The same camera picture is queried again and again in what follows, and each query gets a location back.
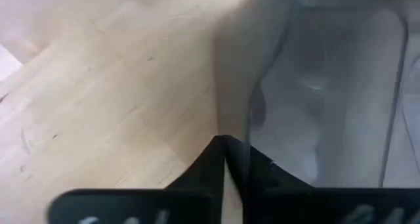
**wooden floor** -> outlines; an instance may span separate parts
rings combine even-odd
[[[238,1],[0,0],[0,223],[178,177],[217,134],[213,32]]]

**light wood surface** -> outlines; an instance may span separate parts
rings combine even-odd
[[[0,0],[0,223],[178,177],[217,134],[213,34],[238,1]]]

